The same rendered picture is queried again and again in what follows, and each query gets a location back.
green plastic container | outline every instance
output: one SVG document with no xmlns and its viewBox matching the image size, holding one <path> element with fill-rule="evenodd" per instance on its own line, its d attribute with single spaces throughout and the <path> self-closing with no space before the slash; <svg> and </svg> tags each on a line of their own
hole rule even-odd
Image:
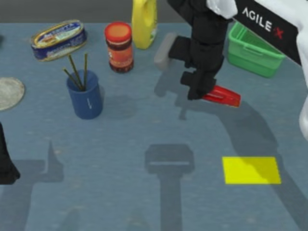
<svg viewBox="0 0 308 231">
<path fill-rule="evenodd" d="M 257 75 L 273 77 L 285 55 L 240 23 L 229 33 L 229 62 Z"/>
</svg>

blue table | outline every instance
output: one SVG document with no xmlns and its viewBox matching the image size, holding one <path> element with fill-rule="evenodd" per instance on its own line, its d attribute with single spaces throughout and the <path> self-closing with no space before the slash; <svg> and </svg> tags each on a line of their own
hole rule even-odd
<svg viewBox="0 0 308 231">
<path fill-rule="evenodd" d="M 101 116 L 82 121 L 65 86 L 68 59 L 33 57 L 29 38 L 47 26 L 1 24 L 1 76 L 26 85 L 23 101 L 0 113 L 22 174 L 0 187 L 1 231 L 308 230 L 308 143 L 298 125 L 307 89 L 299 67 L 285 60 L 264 79 L 226 61 L 218 84 L 240 93 L 242 106 L 189 102 L 183 64 L 165 73 L 153 64 L 166 33 L 189 35 L 187 25 L 159 25 L 153 46 L 135 51 L 135 68 L 118 75 L 108 65 L 105 25 L 86 24 L 88 44 L 73 58 L 82 67 L 89 53 L 105 99 Z M 171 161 L 175 152 L 190 167 L 146 164 L 159 153 Z M 275 156 L 282 184 L 225 185 L 221 158 L 237 155 Z M 175 217 L 161 228 L 160 214 Z"/>
</svg>

red x logo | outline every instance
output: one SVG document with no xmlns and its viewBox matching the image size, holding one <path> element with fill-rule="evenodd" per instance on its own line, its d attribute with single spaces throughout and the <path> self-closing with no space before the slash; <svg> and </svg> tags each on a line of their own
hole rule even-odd
<svg viewBox="0 0 308 231">
<path fill-rule="evenodd" d="M 275 36 L 279 39 L 282 39 L 283 30 L 280 30 L 279 27 L 274 28 Z"/>
</svg>

mustard bottle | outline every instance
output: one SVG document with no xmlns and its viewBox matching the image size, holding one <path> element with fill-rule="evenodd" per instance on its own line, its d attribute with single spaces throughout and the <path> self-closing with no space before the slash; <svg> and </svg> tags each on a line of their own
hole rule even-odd
<svg viewBox="0 0 308 231">
<path fill-rule="evenodd" d="M 133 0 L 132 38 L 138 49 L 147 49 L 156 37 L 157 0 Z"/>
</svg>

spice jar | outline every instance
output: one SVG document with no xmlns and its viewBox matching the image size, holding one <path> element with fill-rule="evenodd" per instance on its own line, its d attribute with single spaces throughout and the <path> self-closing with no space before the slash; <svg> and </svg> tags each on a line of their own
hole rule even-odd
<svg viewBox="0 0 308 231">
<path fill-rule="evenodd" d="M 105 28 L 109 65 L 118 73 L 130 71 L 134 66 L 131 27 L 114 22 Z"/>
</svg>

